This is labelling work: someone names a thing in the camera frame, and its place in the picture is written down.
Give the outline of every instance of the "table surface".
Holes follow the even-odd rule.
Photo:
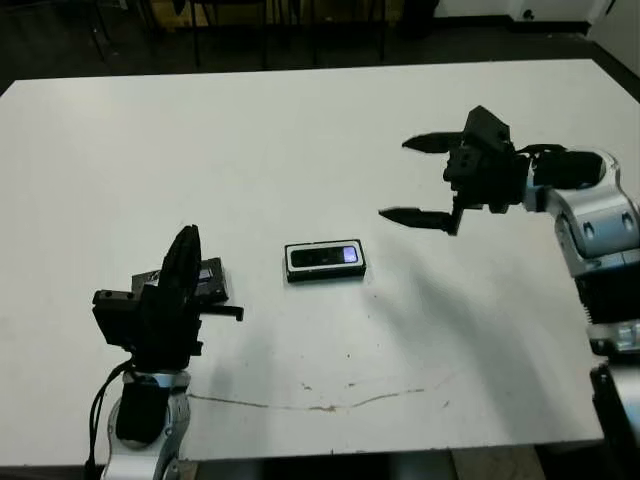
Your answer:
[[[204,318],[183,458],[601,437],[550,217],[472,212],[450,238],[377,214],[450,207],[445,156],[401,144],[479,104],[518,146],[610,151],[640,198],[640,106],[588,60],[16,82],[0,97],[0,464],[84,461],[91,400],[126,358],[93,292],[128,289],[190,223],[246,314]],[[344,238],[362,240],[362,281],[286,283],[285,244]]]

